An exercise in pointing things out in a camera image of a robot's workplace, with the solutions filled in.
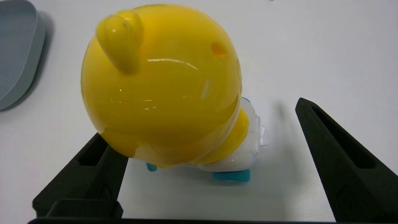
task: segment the white toy body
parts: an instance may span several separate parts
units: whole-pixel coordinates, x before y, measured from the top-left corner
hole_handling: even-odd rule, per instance
[[[211,172],[231,172],[249,169],[255,157],[260,154],[260,146],[269,144],[269,132],[261,125],[261,119],[256,115],[252,104],[245,98],[241,100],[240,106],[249,118],[249,131],[245,140],[228,157],[208,164],[200,164],[195,167]]]

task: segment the toy ear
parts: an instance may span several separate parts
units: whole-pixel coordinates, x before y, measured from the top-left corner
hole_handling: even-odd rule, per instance
[[[102,50],[113,65],[124,73],[135,73],[139,69],[138,45],[141,29],[137,30],[138,34],[134,32],[127,20],[115,15],[102,20],[96,30]]]

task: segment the plastic toy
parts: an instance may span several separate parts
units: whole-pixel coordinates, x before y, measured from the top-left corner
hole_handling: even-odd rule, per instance
[[[249,181],[267,145],[226,32],[177,5],[123,10],[102,20],[82,66],[88,115],[117,152],[158,167],[197,167]]]

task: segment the teal wheel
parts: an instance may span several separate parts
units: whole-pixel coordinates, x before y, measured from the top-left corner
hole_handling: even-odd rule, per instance
[[[211,174],[214,180],[233,181],[233,182],[248,182],[250,180],[250,170],[234,172],[213,172]]]
[[[151,171],[151,172],[155,172],[155,171],[158,169],[157,166],[152,165],[152,164],[150,164],[150,163],[146,163],[146,168],[147,168],[149,171]]]

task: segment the orange spot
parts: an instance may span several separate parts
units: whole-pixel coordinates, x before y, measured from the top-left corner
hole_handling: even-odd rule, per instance
[[[212,43],[211,51],[213,54],[222,61],[226,61],[228,59],[228,53],[221,45]]]

